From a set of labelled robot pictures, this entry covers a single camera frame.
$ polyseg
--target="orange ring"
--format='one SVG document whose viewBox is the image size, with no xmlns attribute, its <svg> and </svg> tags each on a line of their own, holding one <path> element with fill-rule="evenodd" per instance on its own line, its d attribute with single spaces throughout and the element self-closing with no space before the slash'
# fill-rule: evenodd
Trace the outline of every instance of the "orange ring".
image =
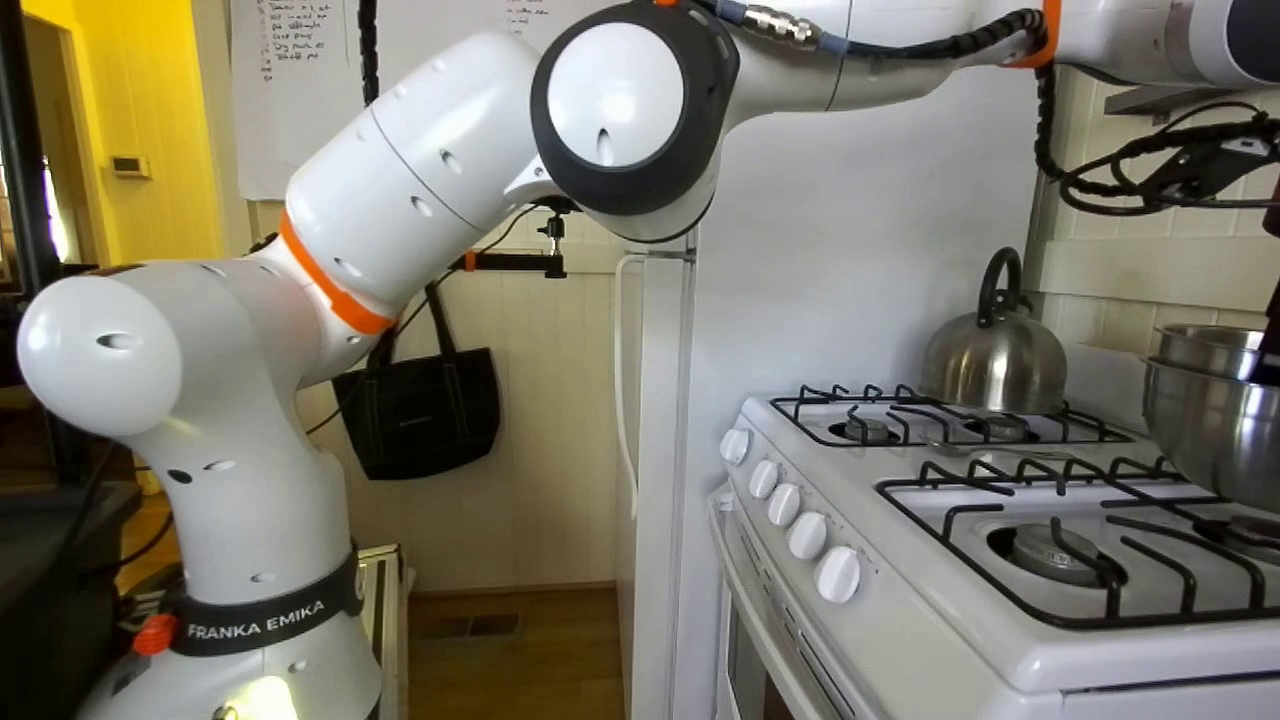
<svg viewBox="0 0 1280 720">
<path fill-rule="evenodd" d="M 298 236 L 291 218 L 281 218 L 281 236 L 283 248 L 291 252 L 291 259 L 312 276 L 312 283 L 330 296 L 332 317 L 341 317 L 344 325 L 352 325 L 363 334 L 380 334 L 388 328 L 398 328 L 398 320 L 363 309 L 352 290 L 344 290 L 308 252 L 308 242 Z"/>
<path fill-rule="evenodd" d="M 1017 58 L 1014 68 L 1043 68 L 1056 58 L 1056 45 L 1061 45 L 1061 33 L 1063 33 L 1063 0 L 1039 0 L 1039 10 L 1043 10 L 1043 45 Z"/>
</svg>

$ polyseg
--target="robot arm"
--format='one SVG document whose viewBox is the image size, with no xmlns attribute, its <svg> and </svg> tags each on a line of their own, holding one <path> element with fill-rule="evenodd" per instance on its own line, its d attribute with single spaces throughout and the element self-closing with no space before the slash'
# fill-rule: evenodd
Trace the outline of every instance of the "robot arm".
<svg viewBox="0 0 1280 720">
<path fill-rule="evenodd" d="M 202 656 L 129 665 L 90 715 L 219 715 L 266 676 L 298 715 L 368 715 L 376 665 L 315 591 L 349 567 L 344 481 L 291 395 L 358 364 L 512 205 L 566 193 L 627 240 L 670 240 L 707 213 L 735 123 L 912 100 L 1039 45 L 1136 82 L 1280 79 L 1278 0 L 1049 4 L 1056 23 L 1017 0 L 649 0 L 580 20 L 540 62 L 473 36 L 291 177 L 266 252 L 42 290 L 21 328 L 30 388 L 166 476 L 206 612 L 182 637 Z"/>
<path fill-rule="evenodd" d="M 533 88 L 558 182 L 627 240 L 688 230 L 720 141 L 763 110 L 870 106 L 966 62 L 1056 58 L 1118 82 L 1280 79 L 1271 0 L 772 0 L 625 4 L 569 27 Z"/>
</svg>

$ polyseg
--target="stove burner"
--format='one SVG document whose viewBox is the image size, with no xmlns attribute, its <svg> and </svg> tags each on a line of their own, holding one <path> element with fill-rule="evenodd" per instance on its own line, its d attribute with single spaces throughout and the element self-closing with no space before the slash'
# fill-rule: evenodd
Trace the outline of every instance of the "stove burner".
<svg viewBox="0 0 1280 720">
<path fill-rule="evenodd" d="M 1197 530 L 1230 551 L 1280 565 L 1280 525 L 1259 514 L 1199 521 Z"/>
<path fill-rule="evenodd" d="M 870 449 L 874 443 L 902 443 L 902 434 L 876 417 L 849 417 L 846 424 L 831 424 L 827 431 L 842 441 L 851 441 L 851 443 L 870 443 Z"/>
<path fill-rule="evenodd" d="M 966 427 L 980 431 L 994 443 L 1039 443 L 1024 417 L 971 417 Z"/>
<path fill-rule="evenodd" d="M 1113 554 L 1103 554 L 1088 534 L 1061 527 L 1056 521 L 995 527 L 990 543 L 1010 565 L 1056 584 L 1113 586 L 1129 581 Z"/>
</svg>

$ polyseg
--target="cable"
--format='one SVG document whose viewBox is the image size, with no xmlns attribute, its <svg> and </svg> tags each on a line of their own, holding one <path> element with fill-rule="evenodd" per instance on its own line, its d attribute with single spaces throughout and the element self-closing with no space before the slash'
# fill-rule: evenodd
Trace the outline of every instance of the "cable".
<svg viewBox="0 0 1280 720">
<path fill-rule="evenodd" d="M 890 45 L 866 45 L 851 36 L 836 36 L 826 33 L 822 23 L 769 7 L 769 4 L 735 4 L 735 0 L 705 0 L 705 7 L 714 7 L 720 20 L 729 20 L 733 27 L 769 36 L 769 38 L 784 38 L 800 51 L 827 51 L 842 58 L 870 58 L 870 62 L 940 62 L 940 58 L 966 58 L 978 56 L 985 48 L 1005 45 L 1010 36 L 1028 36 L 1028 51 L 1049 45 L 1049 27 L 1043 27 L 1043 10 L 1038 7 L 1022 7 L 1010 10 L 994 23 L 980 23 L 971 33 L 962 36 L 943 36 L 943 38 L 928 38 L 928 45 L 904 45 L 904 48 L 890 48 Z"/>
<path fill-rule="evenodd" d="M 1061 199 L 1068 206 L 1092 216 L 1153 216 L 1163 206 L 1267 206 L 1267 199 L 1218 199 L 1222 188 L 1238 182 L 1242 177 L 1280 161 L 1280 118 L 1259 110 L 1248 100 L 1210 100 L 1197 104 L 1153 134 L 1129 141 L 1109 155 L 1097 155 L 1079 169 L 1061 169 L 1053 155 L 1056 130 L 1056 68 L 1038 71 L 1038 169 L 1061 182 Z M 1197 123 L 1210 110 L 1251 110 L 1242 123 Z M 1123 163 L 1174 150 L 1153 177 L 1136 181 Z"/>
<path fill-rule="evenodd" d="M 169 534 L 169 527 L 173 527 L 173 511 L 166 511 L 166 525 L 154 530 L 154 540 L 145 540 L 137 551 L 129 551 L 129 554 L 121 554 L 121 561 L 114 561 L 114 565 L 101 565 L 101 567 L 92 567 L 92 573 L 85 573 L 85 576 L 98 576 L 98 573 L 121 573 L 121 567 L 129 567 L 129 565 L 137 565 L 137 561 L 145 561 L 154 548 L 160 548 L 160 540 Z"/>
<path fill-rule="evenodd" d="M 537 206 L 540 206 L 540 205 L 523 205 L 523 206 L 505 223 L 505 230 L 499 230 L 495 240 L 489 240 L 476 257 L 499 248 L 499 242 L 516 230 L 516 223 L 522 223 L 529 213 L 537 213 Z M 410 328 L 425 309 L 429 309 L 429 296 L 402 320 L 402 328 Z"/>
</svg>

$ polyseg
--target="stainless steel kettle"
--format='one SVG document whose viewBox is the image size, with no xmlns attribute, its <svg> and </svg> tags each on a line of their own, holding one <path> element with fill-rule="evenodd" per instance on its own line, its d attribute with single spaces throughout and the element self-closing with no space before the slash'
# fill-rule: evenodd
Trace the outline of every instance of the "stainless steel kettle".
<svg viewBox="0 0 1280 720">
<path fill-rule="evenodd" d="M 1056 412 L 1068 383 L 1063 345 L 1032 320 L 1017 248 L 985 272 L 978 317 L 943 325 L 926 353 L 926 388 L 971 412 Z"/>
</svg>

